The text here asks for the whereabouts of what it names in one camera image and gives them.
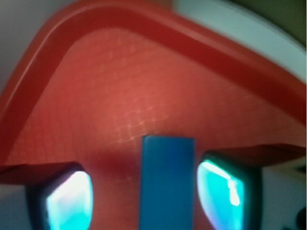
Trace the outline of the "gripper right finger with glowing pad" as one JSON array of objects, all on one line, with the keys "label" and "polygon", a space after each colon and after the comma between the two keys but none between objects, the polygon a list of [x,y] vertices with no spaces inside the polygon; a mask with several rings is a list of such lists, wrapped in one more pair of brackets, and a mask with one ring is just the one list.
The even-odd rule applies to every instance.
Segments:
[{"label": "gripper right finger with glowing pad", "polygon": [[197,168],[202,210],[216,230],[304,230],[307,150],[290,144],[211,149]]}]

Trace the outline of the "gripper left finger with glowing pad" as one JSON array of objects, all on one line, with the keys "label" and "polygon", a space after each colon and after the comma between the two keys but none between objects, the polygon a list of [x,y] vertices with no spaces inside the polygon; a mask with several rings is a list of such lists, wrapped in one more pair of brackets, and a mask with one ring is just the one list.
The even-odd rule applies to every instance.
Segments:
[{"label": "gripper left finger with glowing pad", "polygon": [[92,180],[79,163],[1,166],[2,230],[87,230],[92,213]]}]

